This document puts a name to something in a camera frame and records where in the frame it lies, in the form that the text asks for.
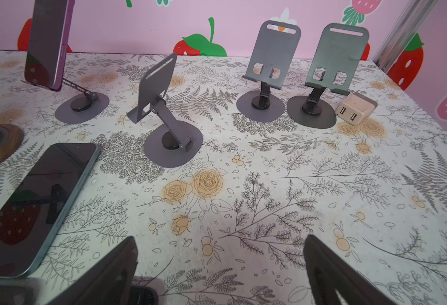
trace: power adapter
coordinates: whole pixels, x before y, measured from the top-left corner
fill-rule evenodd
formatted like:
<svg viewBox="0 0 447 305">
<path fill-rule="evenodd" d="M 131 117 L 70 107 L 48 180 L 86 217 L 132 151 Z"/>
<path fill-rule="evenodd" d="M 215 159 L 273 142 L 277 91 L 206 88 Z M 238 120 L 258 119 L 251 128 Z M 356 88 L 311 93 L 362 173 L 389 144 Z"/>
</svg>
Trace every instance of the power adapter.
<svg viewBox="0 0 447 305">
<path fill-rule="evenodd" d="M 378 106 L 376 101 L 354 92 L 335 109 L 335 114 L 351 125 L 357 126 L 373 113 Z"/>
</svg>

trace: phone stand base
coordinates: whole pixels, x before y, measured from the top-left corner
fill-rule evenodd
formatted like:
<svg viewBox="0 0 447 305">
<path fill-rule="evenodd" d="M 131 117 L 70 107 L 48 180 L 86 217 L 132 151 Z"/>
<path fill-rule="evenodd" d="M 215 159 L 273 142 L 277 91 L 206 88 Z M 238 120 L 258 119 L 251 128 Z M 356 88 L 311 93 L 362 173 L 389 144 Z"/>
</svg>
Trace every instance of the phone stand base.
<svg viewBox="0 0 447 305">
<path fill-rule="evenodd" d="M 11 124 L 0 124 L 0 163 L 11 156 L 22 144 L 24 132 Z"/>
<path fill-rule="evenodd" d="M 93 101 L 93 106 L 88 108 L 87 110 L 75 112 L 71 108 L 72 102 L 87 100 L 84 94 L 78 94 L 62 103 L 58 107 L 58 109 L 56 109 L 54 116 L 56 117 L 56 119 L 66 124 L 80 124 L 86 122 L 87 120 L 93 119 L 94 117 L 102 113 L 102 111 L 104 111 L 110 103 L 110 99 L 108 98 L 108 96 L 99 92 L 97 92 L 97 94 L 98 99 Z"/>
<path fill-rule="evenodd" d="M 269 108 L 257 110 L 252 106 L 252 99 L 259 97 L 260 91 L 249 91 L 239 97 L 236 102 L 237 109 L 251 120 L 260 123 L 268 123 L 278 119 L 284 113 L 284 103 L 276 96 L 269 96 Z"/>
<path fill-rule="evenodd" d="M 166 125 L 156 128 L 146 139 L 144 143 L 144 154 L 155 164 L 172 168 L 182 166 L 193 158 L 200 150 L 203 144 L 202 132 L 195 126 L 179 120 L 178 123 L 188 133 L 191 138 L 191 145 L 188 151 L 182 149 L 168 149 L 163 145 L 164 135 L 169 131 Z"/>
<path fill-rule="evenodd" d="M 296 123 L 319 129 L 331 128 L 337 122 L 335 111 L 330 104 L 324 100 L 318 100 L 317 106 L 322 108 L 322 113 L 318 116 L 309 116 L 303 113 L 301 107 L 307 100 L 307 96 L 294 96 L 286 104 L 289 117 Z"/>
</svg>

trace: black phone screen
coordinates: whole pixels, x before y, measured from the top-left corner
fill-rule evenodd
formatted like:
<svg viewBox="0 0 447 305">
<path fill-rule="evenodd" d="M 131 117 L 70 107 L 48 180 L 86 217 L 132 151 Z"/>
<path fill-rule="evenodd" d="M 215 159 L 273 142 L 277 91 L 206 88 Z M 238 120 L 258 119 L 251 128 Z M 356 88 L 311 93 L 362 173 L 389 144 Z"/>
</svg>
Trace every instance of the black phone screen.
<svg viewBox="0 0 447 305">
<path fill-rule="evenodd" d="M 36 0 L 32 15 L 25 80 L 52 90 L 61 89 L 68 45 L 69 0 Z"/>
<path fill-rule="evenodd" d="M 0 210 L 0 276 L 28 270 L 97 150 L 57 143 L 39 158 Z"/>
</svg>

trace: gray phone stand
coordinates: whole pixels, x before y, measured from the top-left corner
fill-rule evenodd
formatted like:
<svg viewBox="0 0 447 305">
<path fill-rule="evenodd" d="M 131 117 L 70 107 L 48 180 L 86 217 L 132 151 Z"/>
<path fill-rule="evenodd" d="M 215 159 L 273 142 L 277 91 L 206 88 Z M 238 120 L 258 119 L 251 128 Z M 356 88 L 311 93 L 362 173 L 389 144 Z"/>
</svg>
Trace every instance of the gray phone stand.
<svg viewBox="0 0 447 305">
<path fill-rule="evenodd" d="M 91 92 L 67 79 L 62 79 L 62 83 L 83 92 L 65 101 L 56 109 L 54 116 L 63 123 L 86 122 L 102 113 L 110 103 L 110 99 L 105 94 Z"/>
<path fill-rule="evenodd" d="M 320 96 L 327 88 L 333 93 L 349 95 L 349 85 L 367 40 L 369 32 L 363 27 L 339 23 L 330 23 L 325 27 L 305 82 L 313 91 L 309 96 L 295 96 L 288 100 L 288 115 L 291 119 L 313 128 L 325 129 L 335 125 L 337 118 L 334 108 L 321 100 Z M 324 71 L 314 78 L 317 68 Z"/>
<path fill-rule="evenodd" d="M 139 104 L 127 113 L 133 123 L 151 111 L 163 121 L 164 125 L 156 128 L 144 143 L 146 157 L 162 167 L 182 166 L 196 155 L 203 144 L 202 132 L 189 123 L 176 120 L 166 107 L 164 96 L 171 83 L 176 57 L 176 53 L 172 53 L 146 72 L 139 84 Z"/>
<path fill-rule="evenodd" d="M 293 29 L 295 33 L 269 29 L 269 25 Z M 236 103 L 237 109 L 249 119 L 267 123 L 278 119 L 284 113 L 283 102 L 271 94 L 271 88 L 281 90 L 300 36 L 300 28 L 296 25 L 266 21 L 261 26 L 247 71 L 242 76 L 253 82 L 260 81 L 261 91 L 247 92 L 239 97 Z M 262 65 L 260 71 L 254 71 L 256 64 Z M 273 78 L 275 68 L 279 69 L 279 76 Z"/>
</svg>

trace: table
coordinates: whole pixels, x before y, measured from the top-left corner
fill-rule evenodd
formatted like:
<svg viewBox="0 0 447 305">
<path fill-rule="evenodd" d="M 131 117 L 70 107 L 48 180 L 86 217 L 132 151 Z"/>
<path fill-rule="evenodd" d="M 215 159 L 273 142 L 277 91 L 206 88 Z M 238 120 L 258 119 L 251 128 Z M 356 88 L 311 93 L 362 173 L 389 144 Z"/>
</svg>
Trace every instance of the table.
<svg viewBox="0 0 447 305">
<path fill-rule="evenodd" d="M 237 98 L 259 88 L 241 77 L 247 58 L 178 57 L 167 105 L 204 144 L 188 164 L 165 169 L 142 150 L 161 120 L 135 125 L 125 115 L 162 58 L 68 54 L 65 77 L 111 102 L 66 125 L 54 111 L 78 92 L 22 83 L 25 53 L 0 51 L 0 123 L 26 132 L 0 164 L 0 208 L 48 146 L 102 148 L 32 275 L 39 304 L 129 235 L 139 248 L 134 284 L 156 289 L 162 303 L 310 304 L 301 251 L 311 233 L 396 302 L 447 304 L 447 132 L 373 63 L 359 64 L 350 88 L 378 101 L 372 116 L 318 130 L 286 113 L 256 123 L 237 111 Z M 272 93 L 284 102 L 310 93 L 310 64 L 294 59 Z M 334 107 L 343 99 L 328 90 L 323 98 Z"/>
</svg>

